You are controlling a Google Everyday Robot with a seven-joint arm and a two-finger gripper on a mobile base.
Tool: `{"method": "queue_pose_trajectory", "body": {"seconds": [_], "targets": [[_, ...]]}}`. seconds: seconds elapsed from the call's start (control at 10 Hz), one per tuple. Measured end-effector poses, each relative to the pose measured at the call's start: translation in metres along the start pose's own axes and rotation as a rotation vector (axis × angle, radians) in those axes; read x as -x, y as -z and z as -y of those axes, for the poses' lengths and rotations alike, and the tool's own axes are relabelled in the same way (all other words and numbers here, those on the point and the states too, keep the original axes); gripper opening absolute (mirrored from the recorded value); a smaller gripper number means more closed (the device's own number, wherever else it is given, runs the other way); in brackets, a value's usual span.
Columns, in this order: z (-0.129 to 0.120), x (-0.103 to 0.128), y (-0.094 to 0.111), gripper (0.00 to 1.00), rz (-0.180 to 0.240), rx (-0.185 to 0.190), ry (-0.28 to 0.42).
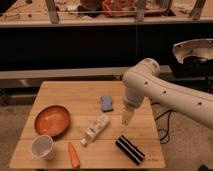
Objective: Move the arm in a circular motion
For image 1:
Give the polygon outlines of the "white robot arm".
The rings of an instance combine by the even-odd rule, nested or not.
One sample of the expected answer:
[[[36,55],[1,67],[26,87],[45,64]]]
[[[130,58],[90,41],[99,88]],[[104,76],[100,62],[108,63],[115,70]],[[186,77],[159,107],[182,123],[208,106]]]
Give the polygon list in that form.
[[[124,73],[122,123],[129,124],[134,111],[147,96],[213,129],[213,95],[164,81],[158,77],[159,72],[158,62],[145,58]]]

